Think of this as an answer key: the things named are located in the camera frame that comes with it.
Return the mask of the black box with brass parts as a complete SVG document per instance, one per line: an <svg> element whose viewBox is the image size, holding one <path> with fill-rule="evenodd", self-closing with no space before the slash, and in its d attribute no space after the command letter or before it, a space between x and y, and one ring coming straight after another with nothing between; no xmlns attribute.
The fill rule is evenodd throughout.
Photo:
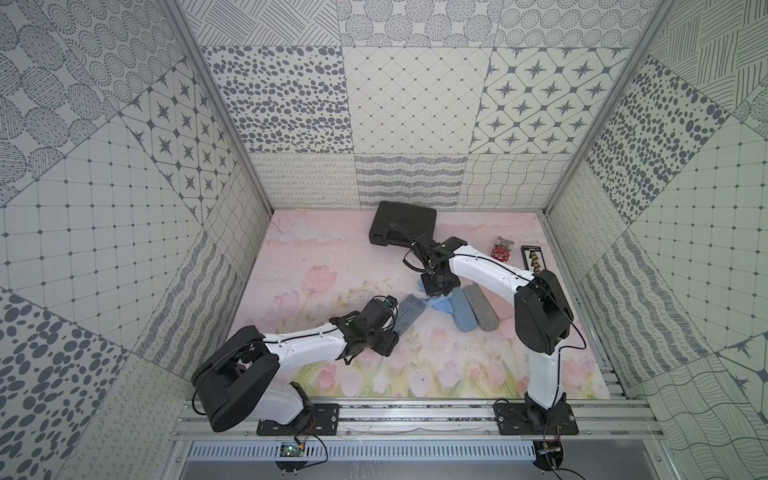
<svg viewBox="0 0 768 480"><path fill-rule="evenodd" d="M521 254L526 270L541 273L547 269L543 250L540 246L522 245Z"/></svg>

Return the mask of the aluminium mounting rail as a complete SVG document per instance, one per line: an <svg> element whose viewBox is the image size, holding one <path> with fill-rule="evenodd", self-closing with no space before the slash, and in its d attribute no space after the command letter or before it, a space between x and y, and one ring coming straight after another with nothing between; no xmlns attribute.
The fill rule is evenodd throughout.
<svg viewBox="0 0 768 480"><path fill-rule="evenodd" d="M334 399L339 406L334 440L480 439L497 437L499 400L480 399ZM578 440L661 439L659 421L644 400L570 400ZM259 419L250 415L233 428L215 433L206 417L186 405L174 424L172 440L244 440L257 436Z"/></svg>

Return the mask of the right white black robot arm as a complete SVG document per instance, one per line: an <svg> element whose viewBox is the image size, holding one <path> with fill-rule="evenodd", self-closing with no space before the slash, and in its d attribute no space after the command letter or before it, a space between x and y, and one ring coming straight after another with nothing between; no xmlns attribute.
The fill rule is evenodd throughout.
<svg viewBox="0 0 768 480"><path fill-rule="evenodd" d="M421 274L428 296L447 295L466 278L514 307L515 332L528 349L525 400L542 411L557 408L565 396L561 350L573 322L557 276L549 270L535 273L507 265L457 237L436 242L421 235L409 241L409 249L420 264L407 267Z"/></svg>

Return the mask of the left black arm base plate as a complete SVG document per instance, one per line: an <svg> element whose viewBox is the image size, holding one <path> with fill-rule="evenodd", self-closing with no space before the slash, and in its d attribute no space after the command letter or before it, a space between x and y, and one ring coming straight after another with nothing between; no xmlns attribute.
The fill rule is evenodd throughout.
<svg viewBox="0 0 768 480"><path fill-rule="evenodd" d="M313 404L309 408L304 408L294 420L285 425L273 420L260 421L257 428L257 435L335 436L339 423L339 413L340 405L338 403Z"/></svg>

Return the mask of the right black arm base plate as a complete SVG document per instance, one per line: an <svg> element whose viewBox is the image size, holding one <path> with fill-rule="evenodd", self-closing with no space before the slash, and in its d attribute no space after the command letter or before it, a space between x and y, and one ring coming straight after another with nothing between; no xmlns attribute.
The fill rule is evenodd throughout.
<svg viewBox="0 0 768 480"><path fill-rule="evenodd" d="M575 415L565 398L551 409L544 409L535 402L512 403L506 400L496 401L492 408L500 435L557 437L579 434Z"/></svg>

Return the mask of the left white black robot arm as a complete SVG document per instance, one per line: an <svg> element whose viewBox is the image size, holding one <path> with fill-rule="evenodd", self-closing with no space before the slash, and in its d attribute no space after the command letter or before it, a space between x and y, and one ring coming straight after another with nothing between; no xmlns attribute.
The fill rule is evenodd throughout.
<svg viewBox="0 0 768 480"><path fill-rule="evenodd" d="M263 334L252 325L238 330L192 374L193 409L211 429L227 431L249 416L291 433L312 423L314 405L300 384L278 376L307 365L342 360L349 364L365 350L387 357L399 341L396 309L374 299L312 329Z"/></svg>

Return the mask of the red valve handwheel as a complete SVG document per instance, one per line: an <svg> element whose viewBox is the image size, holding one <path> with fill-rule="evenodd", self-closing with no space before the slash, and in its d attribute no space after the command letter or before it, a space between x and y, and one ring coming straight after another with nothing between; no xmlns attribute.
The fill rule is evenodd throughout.
<svg viewBox="0 0 768 480"><path fill-rule="evenodd" d="M510 250L504 246L496 245L491 251L491 257L500 262L507 262L510 258Z"/></svg>

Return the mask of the blue microfiber cloth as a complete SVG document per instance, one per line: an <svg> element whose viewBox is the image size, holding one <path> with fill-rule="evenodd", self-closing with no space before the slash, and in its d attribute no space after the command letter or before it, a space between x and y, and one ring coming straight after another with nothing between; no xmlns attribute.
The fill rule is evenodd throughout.
<svg viewBox="0 0 768 480"><path fill-rule="evenodd" d="M453 314L453 306L451 303L451 297L452 294L449 293L448 295L439 295L439 296L425 296L424 298L421 298L421 301L429 308L432 308L436 311L444 312L448 315Z"/></svg>

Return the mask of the dark grey eyeglass case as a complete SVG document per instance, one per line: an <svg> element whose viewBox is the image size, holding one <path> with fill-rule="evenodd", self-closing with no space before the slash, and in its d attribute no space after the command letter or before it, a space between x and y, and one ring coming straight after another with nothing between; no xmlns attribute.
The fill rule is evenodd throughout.
<svg viewBox="0 0 768 480"><path fill-rule="evenodd" d="M425 309L426 305L423 300L413 295L405 297L398 305L398 314L393 331L399 336L404 335Z"/></svg>

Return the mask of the grey felt eyeglass case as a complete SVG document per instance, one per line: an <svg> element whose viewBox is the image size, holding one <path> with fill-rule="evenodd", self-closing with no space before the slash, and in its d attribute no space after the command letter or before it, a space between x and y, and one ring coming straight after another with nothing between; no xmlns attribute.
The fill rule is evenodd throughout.
<svg viewBox="0 0 768 480"><path fill-rule="evenodd" d="M477 284L471 284L463 288L467 301L475 316L478 327L485 332L492 332L499 328L500 320L487 296Z"/></svg>

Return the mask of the black plastic tool case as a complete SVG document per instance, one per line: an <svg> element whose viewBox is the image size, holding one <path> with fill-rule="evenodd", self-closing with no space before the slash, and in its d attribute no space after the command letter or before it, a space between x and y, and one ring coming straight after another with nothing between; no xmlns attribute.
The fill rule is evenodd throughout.
<svg viewBox="0 0 768 480"><path fill-rule="evenodd" d="M408 247L412 240L434 236L437 211L401 202L381 201L369 230L369 242L378 246Z"/></svg>

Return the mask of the blue eyeglass case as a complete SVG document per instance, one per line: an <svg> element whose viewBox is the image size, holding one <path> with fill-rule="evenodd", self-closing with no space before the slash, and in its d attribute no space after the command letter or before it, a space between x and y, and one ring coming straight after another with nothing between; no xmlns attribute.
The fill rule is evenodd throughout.
<svg viewBox="0 0 768 480"><path fill-rule="evenodd" d="M460 287L452 290L449 302L454 323L460 332L471 332L478 327L474 311Z"/></svg>

